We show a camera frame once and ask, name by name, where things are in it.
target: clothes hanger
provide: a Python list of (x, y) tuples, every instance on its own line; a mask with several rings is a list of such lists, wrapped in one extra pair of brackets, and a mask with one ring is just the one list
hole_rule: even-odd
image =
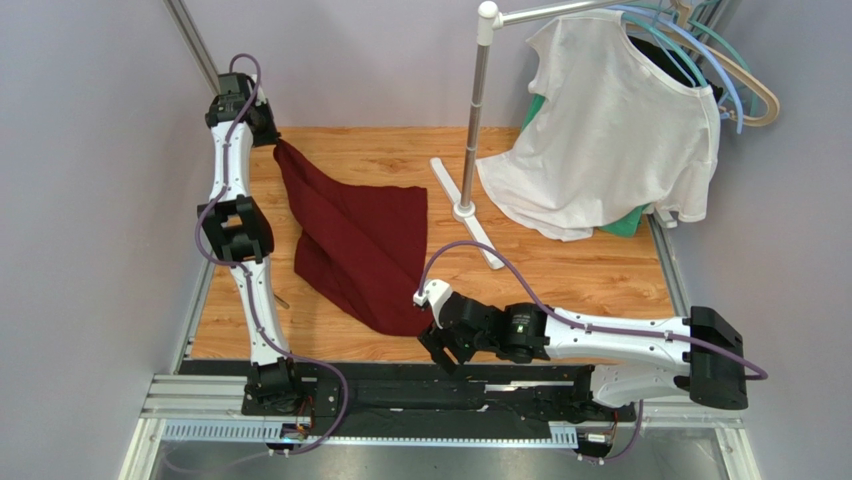
[[(644, 10), (644, 9), (641, 9), (641, 8), (636, 8), (636, 7), (617, 6), (617, 7), (609, 7), (609, 8), (612, 9), (612, 10), (620, 10), (620, 11), (623, 11), (623, 12), (630, 12), (630, 13), (640, 15), (640, 16), (643, 16), (643, 17), (646, 17), (646, 18), (651, 18), (651, 19), (656, 17), (656, 15), (655, 15), (656, 12), (653, 12), (653, 11), (649, 12), (647, 10)], [(681, 42), (678, 42), (677, 41), (678, 38), (685, 40), (689, 45), (691, 45), (690, 47), (687, 47), (687, 48), (690, 48), (691, 50), (697, 50), (698, 52), (700, 52), (704, 56), (704, 58), (707, 59), (707, 62), (710, 64), (710, 66), (713, 67), (713, 69), (719, 75), (719, 78), (722, 80), (722, 83), (725, 85), (725, 88), (728, 90), (728, 92), (730, 92), (731, 99), (734, 101), (734, 105), (736, 107), (736, 118), (735, 118), (735, 120), (737, 122), (737, 133), (738, 134), (742, 133), (744, 115), (743, 115), (743, 105), (742, 105), (742, 102), (740, 101), (740, 95), (739, 95), (739, 93), (737, 93), (737, 90), (734, 87), (733, 82), (731, 81), (731, 77), (728, 75), (728, 73), (725, 71), (725, 69), (722, 68), (722, 66), (719, 64), (719, 61), (716, 60), (715, 55), (710, 53), (710, 51), (707, 49), (706, 45), (704, 45), (703, 43), (696, 40), (695, 37), (693, 37), (692, 35), (689, 34), (689, 32), (687, 32), (686, 30), (677, 26), (674, 22), (671, 22), (671, 21), (663, 19), (663, 18), (658, 18), (657, 23), (659, 23), (660, 25), (664, 25), (664, 26), (668, 27), (670, 30), (672, 30), (673, 32), (678, 34), (678, 37), (674, 37), (672, 35), (669, 35), (669, 37), (672, 40), (674, 40), (675, 42), (677, 42), (680, 45), (684, 45), (684, 44), (681, 43)]]
[[(695, 7), (692, 10), (692, 13), (690, 15), (694, 15), (698, 8), (704, 8), (705, 6), (707, 6), (710, 3), (713, 3), (713, 2), (703, 2), (703, 3), (699, 4), (697, 7)], [(635, 3), (635, 4), (632, 4), (632, 6), (637, 6), (637, 7), (645, 8), (645, 9), (648, 9), (648, 10), (655, 10), (655, 11), (657, 10), (657, 5), (653, 5), (653, 4), (650, 4), (650, 3)], [(672, 13), (672, 10), (667, 9), (667, 10), (663, 10), (663, 12)], [(729, 58), (725, 58), (724, 59), (725, 61), (722, 61), (721, 58), (719, 59), (720, 63), (723, 64), (722, 66), (725, 67), (725, 70), (727, 70), (729, 73), (732, 73), (732, 75), (737, 80), (739, 80), (741, 83), (743, 83), (743, 84), (748, 83), (746, 85), (746, 88), (751, 90), (752, 99), (751, 99), (751, 102), (749, 102), (750, 103), (749, 115), (744, 118), (743, 123), (747, 126), (750, 126), (750, 127), (761, 127), (761, 126), (765, 126), (765, 125), (768, 125), (768, 124), (774, 122), (775, 119), (778, 117), (778, 113), (781, 110), (781, 104), (778, 100), (778, 97), (775, 96), (775, 94), (772, 93), (772, 91), (770, 91), (768, 88), (766, 88), (766, 86), (764, 86), (759, 80), (757, 80), (751, 74), (751, 68), (749, 68), (748, 63), (746, 63), (745, 59), (739, 54), (739, 52), (730, 43), (728, 43), (721, 35), (716, 33), (711, 28), (707, 27), (706, 25), (704, 25), (704, 24), (702, 24), (698, 21), (692, 20), (691, 18), (686, 23), (689, 26), (692, 26), (695, 29), (699, 30), (700, 32), (705, 33), (709, 37), (713, 38), (713, 40), (715, 40), (717, 43), (719, 43), (719, 45), (724, 47), (724, 49), (728, 51), (728, 53), (734, 58), (734, 60), (736, 60), (736, 63), (740, 67), (742, 67), (742, 71), (737, 70), (735, 72), (732, 72), (733, 69), (727, 68), (727, 65), (730, 65), (732, 63), (731, 60)], [(720, 57), (720, 56), (724, 57), (724, 55), (719, 53), (719, 52), (716, 52), (716, 56), (717, 57)], [(761, 116), (761, 117), (756, 117), (758, 98), (766, 105), (766, 110), (767, 110), (766, 114)]]
[[(751, 74), (751, 68), (749, 68), (745, 59), (740, 55), (740, 53), (730, 43), (728, 43), (724, 38), (722, 38), (721, 35), (719, 35), (715, 31), (713, 31), (712, 29), (708, 28), (704, 24), (702, 24), (700, 22), (696, 22), (695, 20), (689, 20), (689, 22), (687, 22), (687, 23), (690, 26), (692, 26), (693, 28), (695, 28), (696, 30), (707, 34), (710, 38), (715, 40), (719, 45), (724, 47), (725, 50), (728, 51), (728, 54), (730, 54), (732, 57), (734, 57), (733, 59), (736, 60), (737, 63), (741, 67), (743, 67), (743, 70), (745, 70), (748, 74)], [(749, 108), (749, 115), (751, 115), (752, 117), (754, 117), (757, 114), (757, 98), (758, 98), (757, 92), (751, 92), (751, 102), (750, 102), (750, 108)]]
[[(670, 35), (670, 38), (675, 43), (681, 45), (684, 48), (687, 48), (692, 51), (698, 51), (693, 47), (689, 42), (685, 41), (683, 38), (680, 38), (678, 35)], [(731, 76), (739, 80), (743, 85), (748, 87), (752, 92), (754, 92), (764, 104), (766, 104), (766, 113), (760, 117), (753, 116), (744, 116), (743, 124), (748, 125), (749, 127), (765, 127), (770, 123), (774, 122), (779, 113), (781, 112), (781, 102), (778, 100), (778, 97), (772, 93), (771, 90), (766, 88), (766, 86), (760, 82), (760, 80), (756, 79), (752, 74), (748, 73), (743, 69), (743, 67), (739, 66), (736, 62), (731, 60), (730, 58), (724, 56), (722, 53), (716, 51), (712, 47), (705, 46), (707, 50), (712, 53), (720, 64), (730, 72)]]
[(683, 71), (683, 68), (680, 66), (680, 64), (678, 62), (676, 62), (674, 60), (674, 58), (671, 57), (671, 54), (669, 53), (668, 49), (666, 49), (662, 45), (658, 44), (660, 49), (663, 50), (663, 52), (666, 54), (666, 56), (669, 57), (669, 60), (677, 67), (678, 70), (680, 70), (680, 72), (683, 74), (684, 77), (686, 77), (690, 80), (695, 79), (695, 81), (697, 81), (698, 84), (701, 87), (707, 86), (707, 79), (704, 78), (704, 75), (701, 73), (701, 69), (698, 68), (698, 65), (695, 64), (695, 61), (692, 60), (692, 58), (690, 58), (689, 55), (687, 55), (683, 51), (683, 49), (680, 48), (679, 45), (674, 43), (672, 41), (672, 39), (669, 38), (666, 34), (662, 33), (661, 31), (657, 30), (656, 28), (652, 27), (651, 25), (643, 22), (642, 20), (639, 20), (638, 18), (634, 17), (633, 15), (625, 14), (625, 15), (622, 15), (621, 18), (624, 21), (633, 23), (633, 24), (641, 27), (642, 29), (644, 29), (645, 31), (647, 31), (648, 33), (653, 35), (656, 40), (662, 41), (663, 43), (665, 43), (669, 47), (672, 47), (671, 51), (674, 52), (678, 57), (680, 57), (681, 60), (683, 60), (684, 65), (686, 65), (686, 67), (689, 68), (690, 72), (692, 72), (692, 76), (688, 75), (686, 72)]

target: dark red cloth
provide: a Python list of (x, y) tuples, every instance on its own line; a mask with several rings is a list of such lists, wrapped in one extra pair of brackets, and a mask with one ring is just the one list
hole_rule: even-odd
[(426, 257), (426, 189), (342, 184), (284, 141), (274, 155), (302, 226), (296, 273), (373, 330), (419, 335), (432, 320), (411, 299)]

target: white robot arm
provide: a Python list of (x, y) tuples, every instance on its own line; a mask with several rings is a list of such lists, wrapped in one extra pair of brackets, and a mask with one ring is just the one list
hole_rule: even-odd
[(272, 145), (279, 138), (255, 80), (243, 73), (219, 76), (220, 93), (205, 116), (215, 143), (216, 169), (209, 203), (199, 205), (198, 214), (214, 260), (231, 269), (248, 321), (252, 368), (246, 398), (281, 411), (301, 397), (292, 362), (284, 355), (290, 346), (278, 323), (270, 281), (272, 227), (249, 188), (252, 147)]
[[(422, 294), (415, 293), (414, 304), (432, 310), (434, 324), (419, 339), (435, 363), (450, 373), (456, 362), (467, 362), (478, 350), (494, 352), (498, 358), (514, 363), (555, 358), (607, 359), (624, 363), (590, 368), (590, 378), (582, 386), (589, 400), (604, 407), (618, 408), (672, 395), (689, 395), (702, 405), (729, 410), (748, 405), (741, 365), (669, 338), (701, 338), (741, 356), (742, 337), (709, 308), (694, 307), (690, 317), (660, 320), (598, 317), (554, 309), (557, 315), (586, 325), (583, 329), (547, 315), (533, 303), (510, 305), (503, 310), (483, 305), (453, 292), (442, 280), (427, 280)], [(602, 333), (588, 328), (592, 325), (655, 335)]]

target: wood grain surface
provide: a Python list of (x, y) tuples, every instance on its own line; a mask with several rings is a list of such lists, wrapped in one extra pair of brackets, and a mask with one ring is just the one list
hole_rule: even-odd
[[(460, 182), (465, 128), (294, 128), (281, 132), (285, 140), (338, 181), (426, 187), (427, 257), (451, 241), (468, 238), (464, 226), (453, 219), (450, 203), (429, 168), (431, 157), (441, 157)], [(517, 129), (483, 129), (479, 156), (510, 149), (517, 135)], [(272, 149), (262, 147), (252, 152), (250, 188), (275, 234), (272, 283), (274, 291), (291, 305), (286, 310), (278, 307), (278, 314), (293, 352), (323, 360), (430, 361), (416, 338), (390, 337), (370, 330), (293, 273), (301, 228), (290, 215), (287, 191), (272, 159)], [(563, 243), (507, 219), (485, 195), (478, 178), (473, 200), (496, 248), (548, 304), (594, 315), (662, 318), (673, 314), (647, 224), (630, 239), (596, 231), (590, 239)], [(473, 248), (446, 253), (436, 262), (430, 277), (443, 279), (455, 291), (485, 304), (502, 307), (529, 300), (507, 269), (490, 270)], [(240, 296), (226, 268), (215, 270), (192, 357), (249, 357)], [(480, 362), (494, 360), (487, 353), (474, 358)]]

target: white stand base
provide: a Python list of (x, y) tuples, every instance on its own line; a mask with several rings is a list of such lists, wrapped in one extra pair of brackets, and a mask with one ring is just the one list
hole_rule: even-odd
[[(450, 202), (453, 204), (453, 218), (464, 224), (465, 228), (467, 228), (467, 232), (474, 240), (494, 248), (494, 245), (491, 243), (491, 239), (488, 238), (488, 234), (485, 233), (485, 230), (482, 228), (482, 224), (480, 224), (479, 220), (476, 218), (476, 207), (473, 205), (473, 202), (470, 202), (470, 206), (466, 210), (461, 208), (461, 205), (459, 204), (461, 201), (461, 192), (459, 192), (458, 187), (456, 187), (455, 182), (453, 182), (452, 177), (450, 177), (450, 173), (447, 172), (446, 168), (444, 168), (444, 164), (441, 162), (441, 159), (437, 157), (432, 158), (429, 160), (429, 165), (432, 167), (432, 172), (435, 174), (435, 177), (438, 178), (438, 183), (441, 184), (441, 188), (444, 189), (444, 193), (447, 194), (447, 198), (449, 198)], [(498, 270), (504, 267), (503, 262), (491, 253), (481, 249), (480, 252), (482, 252), (482, 256), (485, 257), (485, 263), (487, 263), (492, 269)]]
[(662, 225), (665, 228), (676, 228), (677, 220), (672, 217), (670, 212), (661, 212), (659, 210), (654, 210), (654, 219), (657, 220), (657, 223)]

